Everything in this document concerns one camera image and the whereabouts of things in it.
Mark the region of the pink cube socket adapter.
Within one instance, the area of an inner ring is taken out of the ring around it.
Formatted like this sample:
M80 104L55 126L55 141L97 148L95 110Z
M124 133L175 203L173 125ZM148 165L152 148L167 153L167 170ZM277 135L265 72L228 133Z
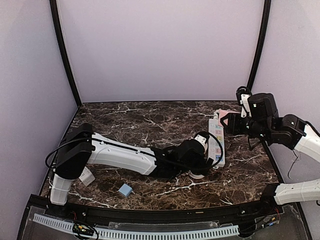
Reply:
M226 116L227 114L229 114L229 113L239 114L240 112L238 112L238 111L233 111L233 110L219 109L219 110L217 110L217 113L218 113L218 125L223 128L223 125L222 125L222 123L221 123L221 119L222 119L223 117L225 117L225 116Z

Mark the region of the white multicolour power strip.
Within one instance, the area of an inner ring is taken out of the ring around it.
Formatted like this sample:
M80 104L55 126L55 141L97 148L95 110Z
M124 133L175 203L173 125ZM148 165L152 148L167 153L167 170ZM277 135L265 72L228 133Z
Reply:
M207 160L212 160L214 169L223 168L225 166L225 141L224 129L219 122L220 110L216 110L208 120L208 132L216 137L208 140Z

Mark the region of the white plug adapter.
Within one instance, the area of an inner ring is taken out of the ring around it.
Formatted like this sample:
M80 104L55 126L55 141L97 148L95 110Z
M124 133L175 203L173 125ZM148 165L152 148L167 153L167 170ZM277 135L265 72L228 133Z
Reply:
M88 187L90 184L92 184L95 181L95 177L93 173L85 166L81 175L79 176L79 180Z

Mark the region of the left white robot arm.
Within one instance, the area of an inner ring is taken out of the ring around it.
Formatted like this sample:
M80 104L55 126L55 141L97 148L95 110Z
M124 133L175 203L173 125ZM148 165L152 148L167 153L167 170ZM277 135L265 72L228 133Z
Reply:
M160 179L172 179L185 172L206 175L214 166L212 159L205 159L210 137L208 132L201 131L177 146L137 147L106 138L94 132L91 124L84 123L51 152L56 160L46 165L54 171L49 200L54 205L65 205L73 181L81 176L87 164Z

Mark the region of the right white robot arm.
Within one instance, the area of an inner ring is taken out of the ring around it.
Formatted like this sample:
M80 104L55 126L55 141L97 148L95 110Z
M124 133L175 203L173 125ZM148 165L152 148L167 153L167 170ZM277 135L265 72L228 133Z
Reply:
M315 127L296 115L279 116L271 93L239 94L240 113L229 112L219 119L228 134L247 135L268 145L279 144L320 160L320 134ZM320 201L319 179L298 183L268 184L262 202L285 205L294 202Z

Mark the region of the blue plug adapter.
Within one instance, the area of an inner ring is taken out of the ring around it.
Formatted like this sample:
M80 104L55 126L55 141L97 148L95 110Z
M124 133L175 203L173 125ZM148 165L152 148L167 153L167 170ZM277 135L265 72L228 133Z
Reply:
M118 192L119 192L122 196L124 196L125 198L127 198L127 197L133 192L133 189L132 189L131 186L129 186L129 185L127 185L127 184L124 183L124 184L119 188Z

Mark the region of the pink round power socket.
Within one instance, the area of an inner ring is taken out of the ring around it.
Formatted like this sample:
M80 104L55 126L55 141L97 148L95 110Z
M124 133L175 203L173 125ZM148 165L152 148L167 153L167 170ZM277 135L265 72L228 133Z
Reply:
M199 180L199 179L203 179L205 176L202 174L194 174L192 172L189 172L189 176L193 179Z

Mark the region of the black front rail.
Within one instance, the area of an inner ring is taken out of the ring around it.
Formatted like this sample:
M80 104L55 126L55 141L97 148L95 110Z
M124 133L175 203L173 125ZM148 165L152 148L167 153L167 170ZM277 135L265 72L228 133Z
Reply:
M277 205L268 201L253 201L236 205L189 210L128 210L95 207L75 203L56 206L62 216L76 215L78 221L89 224L185 224L218 222L220 224L252 223L256 218L276 213Z

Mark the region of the right black frame post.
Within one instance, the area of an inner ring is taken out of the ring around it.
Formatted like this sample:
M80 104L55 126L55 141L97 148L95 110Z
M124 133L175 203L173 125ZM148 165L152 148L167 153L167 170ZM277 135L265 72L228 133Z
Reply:
M260 24L260 28L259 28L259 34L258 34L255 54L253 57L252 66L251 66L249 78L248 78L247 85L246 85L246 87L250 91L253 89L256 75L257 75L258 68L259 68L261 55L263 52L263 47L264 47L265 38L266 38L266 34L267 34L267 29L268 29L268 22L269 22L269 16L270 16L270 11L271 11L271 5L272 5L272 0L265 0L263 3L261 24Z

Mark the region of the black frame post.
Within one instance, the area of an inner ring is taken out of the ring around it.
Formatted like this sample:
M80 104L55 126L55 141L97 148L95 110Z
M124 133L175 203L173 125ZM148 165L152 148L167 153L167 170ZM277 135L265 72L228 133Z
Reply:
M247 85L246 85L246 87L250 91L253 89L256 75L257 75L258 68L259 68L261 55L263 52L263 47L264 47L265 38L266 38L266 34L267 34L267 29L268 29L268 22L269 22L269 16L270 16L270 11L271 11L271 5L272 5L272 0L265 0L263 3L261 24L260 24L260 28L259 28L259 34L258 34L255 54L253 57L252 66L251 66L249 78L248 78Z
M58 1L49 0L49 5L50 5L50 11L51 11L51 17L52 17L53 27L55 31L55 36L56 36L62 64L64 67L64 71L67 77L67 81L71 89L71 93L76 103L76 106L77 108L80 108L82 106L82 101L76 86L75 78L72 72L69 56L66 49L66 44L64 41L62 25L61 25L60 16L59 16L59 10L58 10Z

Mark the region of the left black frame post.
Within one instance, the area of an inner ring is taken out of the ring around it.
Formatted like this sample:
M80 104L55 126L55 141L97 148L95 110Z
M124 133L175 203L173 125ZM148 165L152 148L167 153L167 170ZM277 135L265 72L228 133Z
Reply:
M55 36L56 36L62 64L64 67L64 71L67 77L67 81L71 89L71 93L76 103L76 106L77 108L80 108L82 106L82 101L76 86L75 78L72 72L69 56L66 49L66 44L64 41L62 25L61 25L60 16L59 16L59 10L58 10L58 1L49 0L49 5L50 5L50 11L51 11L51 17L52 17L53 27L55 31Z

